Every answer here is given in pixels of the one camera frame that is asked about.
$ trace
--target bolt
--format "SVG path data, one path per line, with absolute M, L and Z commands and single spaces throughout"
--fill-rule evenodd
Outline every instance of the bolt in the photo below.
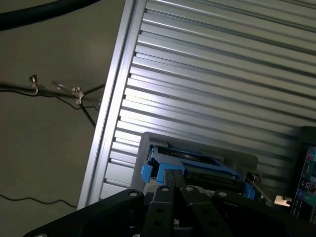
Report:
M 218 194 L 218 196 L 221 196 L 222 198 L 224 198 L 224 197 L 227 197 L 227 193 L 225 193 L 225 192 L 220 192 L 220 193 Z
M 186 190 L 187 190 L 188 192 L 190 192 L 190 191 L 193 191 L 193 188 L 192 188 L 192 187 L 186 187 Z
M 131 197 L 134 197 L 134 196 L 138 195 L 138 192 L 130 192 L 129 195 L 130 195 Z

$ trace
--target screw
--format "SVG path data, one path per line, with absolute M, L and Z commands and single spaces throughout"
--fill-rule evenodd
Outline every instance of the screw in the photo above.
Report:
M 130 195 L 131 197 L 134 197 L 134 196 L 138 195 L 138 192 L 130 192 L 129 195 Z
M 193 191 L 193 188 L 192 188 L 192 187 L 186 187 L 186 190 L 187 190 L 188 192 L 190 192 L 190 191 Z
M 218 196 L 221 196 L 222 198 L 224 198 L 224 197 L 227 197 L 227 193 L 225 193 L 225 192 L 220 192 L 220 193 L 218 194 Z

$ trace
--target hose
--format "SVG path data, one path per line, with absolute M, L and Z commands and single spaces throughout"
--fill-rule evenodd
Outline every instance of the hose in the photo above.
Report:
M 45 21 L 79 10 L 100 0 L 58 0 L 47 4 L 0 14 L 0 31 Z

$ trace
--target aluminum extrusion panel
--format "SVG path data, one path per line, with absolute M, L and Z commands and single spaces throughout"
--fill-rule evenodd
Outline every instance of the aluminum extrusion panel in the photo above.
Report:
M 127 0 L 79 208 L 130 186 L 144 132 L 254 154 L 282 194 L 316 125 L 315 26 L 277 0 Z

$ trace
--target slotted aluminum profile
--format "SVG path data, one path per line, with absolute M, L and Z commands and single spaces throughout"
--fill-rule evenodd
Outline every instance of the slotted aluminum profile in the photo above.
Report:
M 141 134 L 258 157 L 281 194 L 316 125 L 316 9 L 280 0 L 127 0 L 79 208 L 130 187 Z

